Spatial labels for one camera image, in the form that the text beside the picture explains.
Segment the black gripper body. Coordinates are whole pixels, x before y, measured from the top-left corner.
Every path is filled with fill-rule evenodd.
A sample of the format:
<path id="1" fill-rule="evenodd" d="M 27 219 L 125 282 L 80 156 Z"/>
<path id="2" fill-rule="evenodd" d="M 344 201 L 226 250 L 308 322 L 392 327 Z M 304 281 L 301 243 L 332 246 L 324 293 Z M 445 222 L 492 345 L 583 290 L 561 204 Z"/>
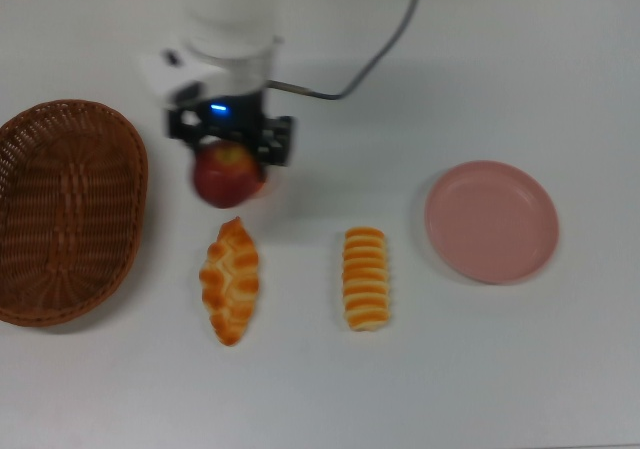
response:
<path id="1" fill-rule="evenodd" d="M 217 97 L 199 102 L 195 112 L 205 135 L 256 144 L 265 121 L 263 102 L 261 91 Z"/>

